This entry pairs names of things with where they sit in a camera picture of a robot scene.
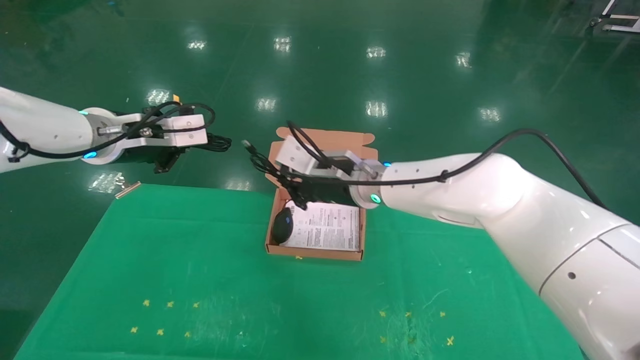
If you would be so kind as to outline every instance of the metal frame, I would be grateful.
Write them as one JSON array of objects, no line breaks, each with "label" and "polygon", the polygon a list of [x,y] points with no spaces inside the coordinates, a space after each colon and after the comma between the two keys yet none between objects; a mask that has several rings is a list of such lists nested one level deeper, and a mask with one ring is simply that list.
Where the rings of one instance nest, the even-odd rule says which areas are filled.
[{"label": "metal frame", "polygon": [[602,27],[603,30],[613,30],[613,31],[626,31],[627,33],[640,33],[640,16],[635,15],[613,15],[609,14],[613,4],[616,0],[609,0],[609,4],[604,8],[602,12],[602,17],[595,17],[591,19],[589,22],[590,26],[596,26],[602,19],[625,19],[625,20],[635,20],[633,26],[620,26],[620,25],[605,25]]}]

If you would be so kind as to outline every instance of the green floor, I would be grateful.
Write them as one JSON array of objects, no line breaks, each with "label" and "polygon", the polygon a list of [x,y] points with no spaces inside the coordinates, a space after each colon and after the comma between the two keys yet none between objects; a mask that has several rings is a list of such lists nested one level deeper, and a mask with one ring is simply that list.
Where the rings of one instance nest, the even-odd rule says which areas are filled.
[{"label": "green floor", "polygon": [[[477,152],[535,127],[611,209],[640,222],[640,35],[584,31],[605,3],[0,0],[0,85],[120,111],[164,89],[213,106],[212,130],[236,141],[225,154],[192,151],[164,175],[80,161],[0,174],[0,357],[15,352],[112,201],[87,191],[93,176],[271,192],[238,143],[266,152],[286,120],[374,133],[389,161]],[[386,116],[374,116],[382,103]],[[536,140],[504,152],[581,194]]]},{"label": "green floor", "polygon": [[380,207],[362,262],[269,255],[272,201],[118,200],[16,360],[583,360],[486,233]]}]

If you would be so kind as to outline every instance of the screw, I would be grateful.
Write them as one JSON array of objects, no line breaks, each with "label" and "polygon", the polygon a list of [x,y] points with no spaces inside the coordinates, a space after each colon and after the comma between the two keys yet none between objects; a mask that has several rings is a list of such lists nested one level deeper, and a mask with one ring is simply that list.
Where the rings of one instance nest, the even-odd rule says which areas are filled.
[{"label": "screw", "polygon": [[154,134],[154,132],[151,131],[151,129],[148,127],[143,127],[142,129],[140,129],[139,133],[140,133],[140,136],[144,138],[148,138],[150,136],[153,136]]}]

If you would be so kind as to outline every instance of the box flap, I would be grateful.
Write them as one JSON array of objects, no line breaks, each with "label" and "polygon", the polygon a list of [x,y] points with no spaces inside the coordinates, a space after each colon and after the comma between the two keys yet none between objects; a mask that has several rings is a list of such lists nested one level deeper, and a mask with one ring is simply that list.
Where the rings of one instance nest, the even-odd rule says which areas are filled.
[{"label": "box flap", "polygon": [[[372,143],[376,138],[371,133],[353,133],[351,131],[330,131],[318,129],[302,129],[302,131],[309,135],[321,150],[350,150],[362,159],[378,159],[378,150],[365,147],[365,145]],[[276,134],[280,138],[284,139],[291,135],[291,131],[288,127],[279,127],[276,130]],[[283,143],[284,141],[271,143],[269,161],[274,165],[276,165],[275,158],[278,155],[278,152],[280,152],[280,148]],[[269,181],[275,184],[275,186],[281,187],[280,183],[278,183],[273,176],[269,174],[265,174],[265,176]]]}]

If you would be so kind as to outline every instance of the black cable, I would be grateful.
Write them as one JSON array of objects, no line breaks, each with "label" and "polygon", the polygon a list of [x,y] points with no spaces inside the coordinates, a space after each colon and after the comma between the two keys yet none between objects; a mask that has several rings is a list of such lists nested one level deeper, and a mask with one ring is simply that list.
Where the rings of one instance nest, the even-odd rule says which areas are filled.
[{"label": "black cable", "polygon": [[[316,159],[318,163],[323,164],[326,167],[332,166],[333,162],[327,157],[327,155],[325,155],[322,152],[322,150],[320,150],[318,145],[316,145],[316,143],[313,140],[311,140],[311,137],[309,137],[309,135],[307,135],[304,131],[302,131],[302,129],[300,129],[292,121],[287,121],[287,126],[289,127],[289,131],[291,132],[293,137],[296,139],[298,144],[300,144],[300,146],[302,146],[302,148],[305,149],[306,152],[309,155],[311,155],[312,158]],[[316,152],[311,151],[311,149],[309,149],[307,145],[305,145],[305,143],[302,142],[302,140],[298,136],[298,133],[300,133],[300,135],[302,135],[302,137],[304,137],[309,142],[309,145],[311,145],[311,147],[313,147]]]},{"label": "black cable", "polygon": [[182,105],[176,109],[180,110],[181,108],[185,108],[185,107],[191,107],[191,108],[203,108],[205,110],[207,110],[210,114],[211,114],[211,118],[209,118],[209,121],[205,122],[204,125],[202,126],[198,126],[198,127],[192,127],[190,129],[170,129],[170,130],[158,130],[155,131],[156,133],[159,134],[166,134],[166,133],[188,133],[189,131],[197,131],[197,130],[202,130],[202,129],[206,129],[207,127],[209,127],[210,125],[213,125],[213,122],[216,121],[216,112],[213,111],[213,109],[205,104],[200,104],[200,103],[193,103],[193,104],[185,104]]},{"label": "black cable", "polygon": [[231,147],[231,139],[225,138],[224,136],[220,135],[213,135],[212,133],[207,133],[207,143],[202,145],[195,145],[193,147],[213,152],[225,152]]},{"label": "black cable", "polygon": [[[159,112],[160,110],[162,110],[163,108],[170,106],[170,105],[175,105],[176,107],[167,111],[166,113],[151,119],[151,116],[153,116],[153,114]],[[146,114],[144,114],[144,116],[142,116],[142,118],[140,119],[140,121],[135,124],[134,126],[130,127],[124,134],[118,135],[115,138],[108,140],[104,143],[98,144],[94,147],[90,147],[88,149],[85,150],[81,150],[81,151],[74,151],[74,152],[65,152],[65,153],[54,153],[54,152],[46,152],[46,151],[41,151],[38,149],[34,149],[32,148],[28,143],[26,142],[22,142],[20,140],[18,140],[12,133],[11,131],[9,131],[9,129],[6,128],[6,126],[3,124],[2,120],[0,120],[0,135],[2,135],[5,139],[7,139],[7,141],[9,141],[16,149],[19,149],[21,151],[24,151],[24,154],[21,154],[20,156],[14,156],[13,158],[10,158],[10,161],[19,161],[20,159],[22,159],[23,157],[25,157],[28,154],[31,155],[35,155],[35,156],[39,156],[41,158],[47,158],[47,159],[69,159],[69,158],[76,158],[78,156],[84,156],[85,154],[88,154],[89,152],[98,152],[100,150],[105,149],[106,147],[109,147],[111,145],[113,145],[114,143],[117,143],[119,141],[122,141],[124,139],[126,139],[128,136],[135,136],[138,134],[138,132],[140,131],[140,129],[142,129],[143,127],[147,127],[147,126],[151,126],[153,124],[156,124],[157,122],[159,122],[160,120],[166,119],[167,117],[169,117],[170,115],[180,111],[181,109],[184,108],[203,108],[207,111],[209,111],[211,113],[211,118],[209,119],[208,122],[206,122],[204,125],[202,126],[198,126],[198,127],[193,127],[190,129],[178,129],[178,130],[162,130],[160,131],[161,133],[184,133],[184,132],[188,132],[188,131],[197,131],[197,130],[202,130],[205,129],[206,127],[210,126],[211,124],[213,124],[213,122],[216,119],[216,113],[215,111],[213,111],[212,108],[210,108],[207,105],[204,104],[200,104],[200,103],[192,103],[192,104],[181,104],[179,102],[176,101],[167,101],[164,102],[158,106],[155,106],[151,109],[149,109]]]},{"label": "black cable", "polygon": [[[304,131],[302,131],[297,126],[295,127],[301,135],[307,139],[309,144],[313,148],[317,148],[313,140],[311,140]],[[485,150],[482,154],[477,156],[475,159],[469,161],[463,166],[455,169],[455,170],[443,170],[442,173],[438,176],[431,177],[423,177],[421,179],[407,179],[407,180],[393,180],[393,181],[354,181],[354,180],[341,180],[341,179],[330,179],[324,177],[314,177],[314,176],[304,176],[299,174],[292,174],[290,172],[285,172],[284,176],[286,177],[297,177],[302,180],[309,180],[315,183],[334,183],[334,184],[343,184],[343,185],[368,185],[368,186],[391,186],[391,185],[411,185],[411,184],[424,184],[424,183],[434,183],[440,182],[443,183],[448,178],[462,174],[463,172],[471,169],[472,167],[478,165],[480,162],[485,160],[489,155],[496,152],[500,149],[505,143],[511,141],[512,139],[520,136],[520,135],[534,135],[542,140],[547,146],[551,148],[554,154],[560,159],[564,167],[571,173],[573,178],[578,182],[580,187],[584,190],[587,196],[593,201],[596,205],[600,206],[603,209],[608,209],[607,206],[598,198],[593,189],[587,184],[586,180],[578,173],[578,170],[571,164],[569,159],[558,149],[558,147],[548,138],[547,135],[542,133],[541,131],[535,129],[517,129],[514,130],[507,135],[503,136],[500,140],[493,143],[493,145],[489,146],[487,150]]]},{"label": "black cable", "polygon": [[259,153],[248,141],[244,140],[243,146],[249,154],[251,154],[250,159],[253,167],[259,172],[275,177],[276,181],[282,185],[282,188],[287,190],[293,203],[297,207],[306,210],[308,200],[300,191],[300,182],[295,181],[292,177],[286,175],[284,167],[283,169],[276,168],[265,155]]}]

